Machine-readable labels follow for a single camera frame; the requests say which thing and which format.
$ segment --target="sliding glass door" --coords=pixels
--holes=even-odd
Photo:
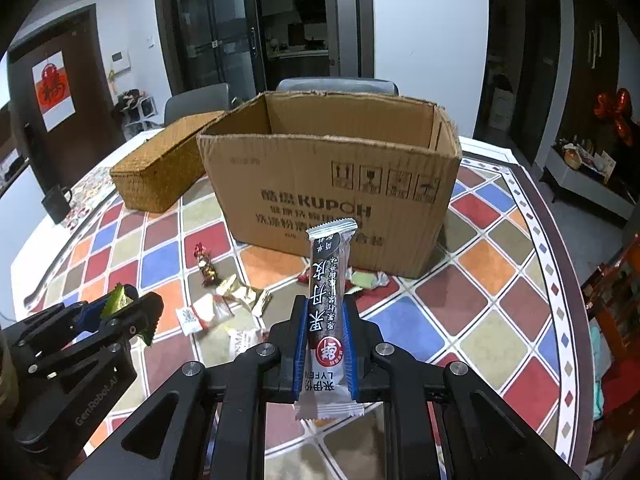
[[[226,82],[232,99],[264,89],[255,0],[175,0],[185,89]]]

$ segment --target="woven basket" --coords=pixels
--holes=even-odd
[[[125,206],[149,213],[169,209],[205,173],[195,134],[223,113],[178,119],[111,168]]]

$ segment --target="red circular logo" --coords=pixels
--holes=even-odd
[[[342,361],[342,345],[335,337],[323,337],[316,347],[316,359],[324,366],[335,366]]]

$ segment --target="chair backrest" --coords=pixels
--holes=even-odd
[[[276,90],[278,92],[325,90],[398,95],[398,87],[391,81],[359,77],[292,77],[280,81]]]
[[[171,97],[164,106],[164,125],[177,121],[187,115],[229,110],[229,84],[196,88]]]

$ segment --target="black mug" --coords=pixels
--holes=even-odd
[[[42,199],[42,205],[54,224],[59,224],[69,214],[71,211],[69,203],[72,197],[71,190],[68,187],[60,187],[60,184],[56,184],[47,191]]]

